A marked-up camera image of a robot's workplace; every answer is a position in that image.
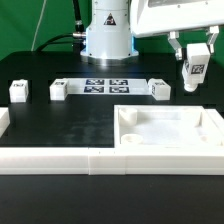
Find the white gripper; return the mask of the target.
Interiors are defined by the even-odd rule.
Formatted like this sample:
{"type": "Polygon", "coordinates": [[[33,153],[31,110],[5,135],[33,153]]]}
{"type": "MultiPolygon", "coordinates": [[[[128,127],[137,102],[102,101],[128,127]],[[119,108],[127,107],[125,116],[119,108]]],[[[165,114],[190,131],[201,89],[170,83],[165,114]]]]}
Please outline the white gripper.
{"type": "Polygon", "coordinates": [[[179,32],[207,28],[207,45],[211,54],[224,25],[224,0],[132,0],[131,32],[136,38],[168,34],[168,42],[178,61],[184,51],[178,41],[179,32]]]}

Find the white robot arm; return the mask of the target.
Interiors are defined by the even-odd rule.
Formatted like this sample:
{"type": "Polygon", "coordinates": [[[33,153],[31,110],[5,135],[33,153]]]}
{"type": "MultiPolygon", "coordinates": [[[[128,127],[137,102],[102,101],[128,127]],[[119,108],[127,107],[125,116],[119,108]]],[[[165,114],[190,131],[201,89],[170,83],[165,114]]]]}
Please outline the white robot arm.
{"type": "Polygon", "coordinates": [[[136,38],[166,35],[182,60],[180,32],[205,29],[213,50],[221,25],[224,0],[92,0],[92,21],[81,55],[102,63],[121,61],[138,55],[136,38]]]}

